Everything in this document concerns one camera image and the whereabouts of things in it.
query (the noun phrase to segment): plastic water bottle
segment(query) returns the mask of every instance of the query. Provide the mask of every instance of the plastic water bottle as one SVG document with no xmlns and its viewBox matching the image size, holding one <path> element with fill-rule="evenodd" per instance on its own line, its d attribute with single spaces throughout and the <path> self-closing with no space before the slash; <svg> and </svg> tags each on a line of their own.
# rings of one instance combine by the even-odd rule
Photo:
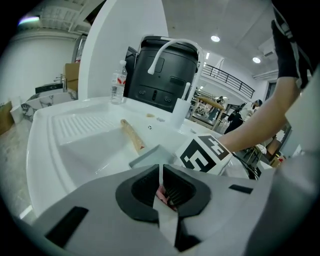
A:
<svg viewBox="0 0 320 256">
<path fill-rule="evenodd" d="M 125 60 L 120 60 L 118 69 L 112 75 L 112 85 L 111 85 L 111 103 L 121 104 L 124 98 L 124 90 L 127 79 L 127 62 Z"/>
</svg>

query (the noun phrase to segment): bottle label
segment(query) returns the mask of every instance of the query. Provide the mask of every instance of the bottle label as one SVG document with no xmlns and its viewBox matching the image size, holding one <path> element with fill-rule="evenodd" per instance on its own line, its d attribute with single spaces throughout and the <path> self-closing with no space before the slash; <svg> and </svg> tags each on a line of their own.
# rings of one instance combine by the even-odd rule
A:
<svg viewBox="0 0 320 256">
<path fill-rule="evenodd" d="M 125 74 L 113 73 L 112 84 L 117 86 L 125 86 L 127 76 Z"/>
</svg>

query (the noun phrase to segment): railing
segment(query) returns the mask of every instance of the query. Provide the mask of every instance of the railing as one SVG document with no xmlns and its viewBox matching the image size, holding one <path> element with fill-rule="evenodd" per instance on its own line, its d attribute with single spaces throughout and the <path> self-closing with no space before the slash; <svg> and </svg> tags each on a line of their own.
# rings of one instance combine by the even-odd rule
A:
<svg viewBox="0 0 320 256">
<path fill-rule="evenodd" d="M 215 79 L 218 79 L 218 80 L 228 84 L 229 86 L 237 89 L 238 91 L 240 91 L 244 95 L 248 96 L 249 98 L 252 98 L 252 96 L 254 95 L 255 90 L 252 89 L 249 85 L 242 82 L 241 80 L 234 77 L 233 75 L 230 75 L 229 73 L 224 72 L 221 69 L 218 69 L 214 66 L 210 66 L 210 65 L 206 64 L 203 67 L 202 73 L 204 75 L 213 77 Z"/>
</svg>

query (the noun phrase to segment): white faucet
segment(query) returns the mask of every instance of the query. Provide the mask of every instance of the white faucet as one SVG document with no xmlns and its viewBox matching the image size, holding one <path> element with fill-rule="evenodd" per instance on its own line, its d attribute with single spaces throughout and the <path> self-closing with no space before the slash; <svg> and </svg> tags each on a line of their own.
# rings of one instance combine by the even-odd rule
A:
<svg viewBox="0 0 320 256">
<path fill-rule="evenodd" d="M 157 54 L 156 54 L 156 56 L 155 56 L 155 58 L 153 60 L 153 63 L 152 63 L 151 67 L 148 70 L 148 73 L 150 75 L 153 75 L 155 73 L 155 68 L 156 68 L 156 65 L 157 65 L 157 62 L 159 60 L 159 57 L 160 57 L 161 53 L 168 46 L 171 46 L 171 45 L 173 45 L 175 43 L 188 43 L 190 45 L 193 45 L 199 52 L 198 55 L 199 55 L 200 67 L 198 69 L 198 72 L 196 73 L 196 76 L 195 76 L 195 79 L 193 80 L 193 83 L 191 84 L 190 93 L 189 93 L 188 99 L 186 100 L 188 103 L 191 103 L 191 100 L 192 100 L 192 98 L 194 96 L 194 93 L 195 93 L 195 90 L 197 88 L 197 84 L 198 84 L 199 78 L 200 78 L 200 76 L 202 74 L 202 70 L 204 69 L 204 64 L 205 64 L 204 52 L 203 52 L 202 48 L 196 42 L 191 41 L 189 39 L 173 39 L 173 40 L 167 42 L 157 52 Z"/>
</svg>

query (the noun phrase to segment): black appliance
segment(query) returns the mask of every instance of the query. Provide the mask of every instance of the black appliance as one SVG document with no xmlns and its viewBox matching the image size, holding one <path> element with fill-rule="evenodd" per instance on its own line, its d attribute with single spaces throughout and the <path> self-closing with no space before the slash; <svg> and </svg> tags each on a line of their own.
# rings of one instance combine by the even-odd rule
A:
<svg viewBox="0 0 320 256">
<path fill-rule="evenodd" d="M 124 96 L 172 112 L 198 70 L 198 50 L 184 42 L 170 45 L 161 53 L 154 74 L 148 74 L 157 52 L 168 41 L 161 36 L 143 39 Z"/>
<path fill-rule="evenodd" d="M 125 87 L 124 87 L 124 91 L 123 91 L 123 96 L 127 97 L 127 98 L 128 98 L 128 94 L 129 94 L 129 88 L 131 85 L 132 76 L 135 71 L 135 66 L 136 66 L 136 61 L 137 61 L 138 55 L 139 55 L 138 52 L 129 46 L 128 50 L 126 51 L 126 55 L 125 55 L 125 61 L 126 61 L 125 69 L 127 72 L 127 76 L 126 76 Z"/>
</svg>

